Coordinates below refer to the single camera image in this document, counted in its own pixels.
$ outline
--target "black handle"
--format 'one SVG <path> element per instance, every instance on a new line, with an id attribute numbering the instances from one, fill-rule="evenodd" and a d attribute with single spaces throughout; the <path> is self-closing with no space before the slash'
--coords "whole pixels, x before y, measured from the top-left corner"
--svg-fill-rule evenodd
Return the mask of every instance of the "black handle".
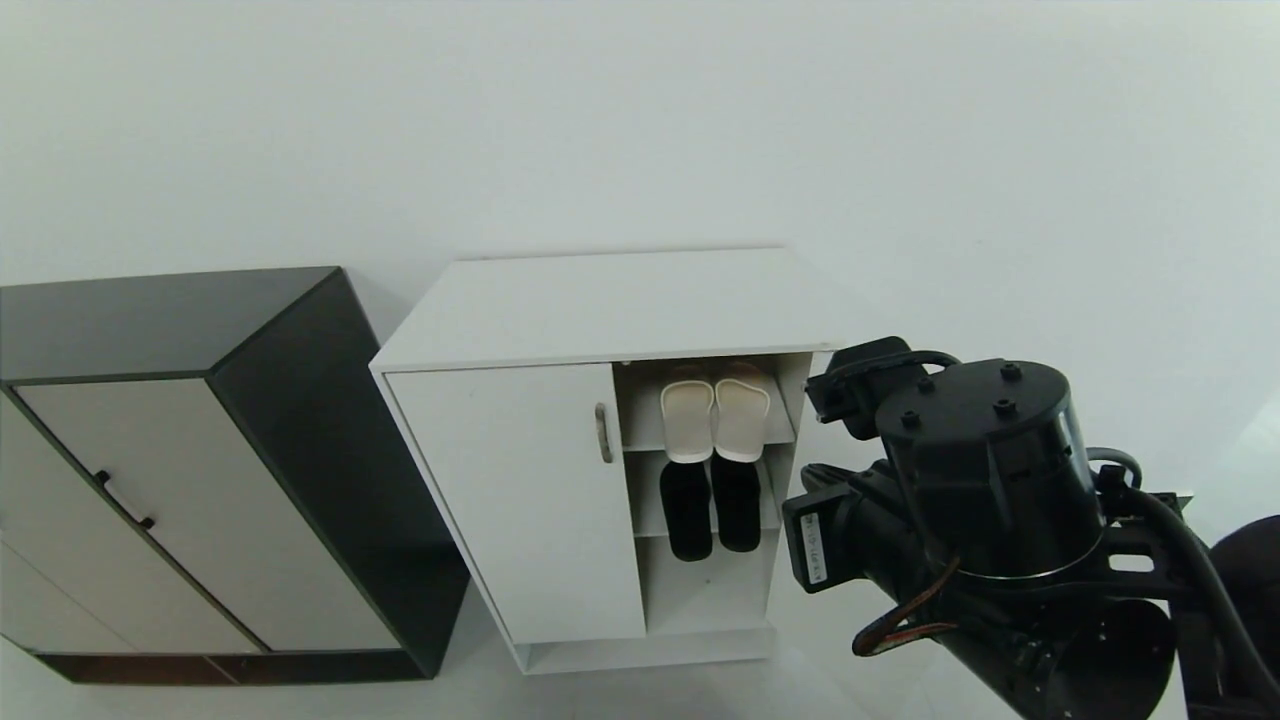
<path id="1" fill-rule="evenodd" d="M 97 473 L 93 473 L 93 480 L 97 482 L 97 484 L 101 486 L 102 489 L 106 489 L 106 483 L 110 479 L 111 479 L 111 474 L 108 473 L 106 470 L 99 470 Z M 110 492 L 108 495 L 111 496 L 111 500 L 114 500 L 116 502 L 116 505 L 120 505 L 120 507 L 124 507 L 124 503 L 120 502 L 120 498 L 115 497 Z M 133 515 L 133 512 L 129 509 L 127 509 L 127 507 L 124 510 L 124 514 L 129 515 L 129 516 Z M 141 520 L 137 520 L 137 523 L 138 523 L 138 527 L 142 528 L 143 530 L 150 530 L 151 528 L 156 527 L 156 521 L 152 518 L 143 518 Z"/>

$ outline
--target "black slipper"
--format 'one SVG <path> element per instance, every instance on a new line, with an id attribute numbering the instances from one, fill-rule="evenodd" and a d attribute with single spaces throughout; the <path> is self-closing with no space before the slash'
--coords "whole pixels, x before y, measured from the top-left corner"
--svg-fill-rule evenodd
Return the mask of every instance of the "black slipper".
<path id="1" fill-rule="evenodd" d="M 754 462 L 712 455 L 712 491 L 719 518 L 721 544 L 733 552 L 760 546 L 760 477 Z"/>
<path id="2" fill-rule="evenodd" d="M 701 462 L 667 462 L 658 489 L 671 553 L 694 562 L 712 553 L 712 489 Z"/>

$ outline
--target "black cabinet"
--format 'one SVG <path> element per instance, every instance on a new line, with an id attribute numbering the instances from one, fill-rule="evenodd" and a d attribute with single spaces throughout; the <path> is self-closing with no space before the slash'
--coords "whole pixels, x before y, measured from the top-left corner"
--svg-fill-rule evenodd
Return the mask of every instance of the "black cabinet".
<path id="1" fill-rule="evenodd" d="M 0 630 L 79 682 L 434 676 L 468 575 L 376 350 L 339 268 L 0 288 L 0 542 L 51 598 Z"/>

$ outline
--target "door handle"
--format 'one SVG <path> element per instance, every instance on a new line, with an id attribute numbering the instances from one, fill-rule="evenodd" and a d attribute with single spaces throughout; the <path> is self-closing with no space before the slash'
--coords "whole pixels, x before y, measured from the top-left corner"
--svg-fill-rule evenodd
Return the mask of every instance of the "door handle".
<path id="1" fill-rule="evenodd" d="M 97 482 L 99 487 L 106 491 L 106 495 L 111 496 L 111 500 L 114 500 L 116 505 L 119 505 L 120 507 L 124 509 L 125 512 L 128 512 L 129 518 L 132 518 L 134 523 L 142 527 L 143 530 L 150 530 L 151 528 L 156 527 L 156 521 L 152 518 L 134 510 L 136 505 L 120 497 L 119 491 L 113 489 L 114 486 L 106 484 L 111 479 L 110 473 L 108 473 L 106 470 L 99 470 L 97 473 L 93 473 L 93 479 Z"/>
<path id="2" fill-rule="evenodd" d="M 613 462 L 613 450 L 609 448 L 609 427 L 605 423 L 605 407 L 603 402 L 595 404 L 595 439 L 600 443 L 600 460 L 605 464 Z"/>

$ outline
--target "sticker label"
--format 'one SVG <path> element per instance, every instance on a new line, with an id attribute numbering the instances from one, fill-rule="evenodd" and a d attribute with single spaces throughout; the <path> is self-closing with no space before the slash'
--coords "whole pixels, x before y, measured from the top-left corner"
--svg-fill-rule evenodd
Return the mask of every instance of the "sticker label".
<path id="1" fill-rule="evenodd" d="M 822 550 L 822 520 L 817 512 L 800 518 L 800 537 L 804 539 L 805 564 L 809 566 L 809 584 L 827 580 L 827 556 Z"/>

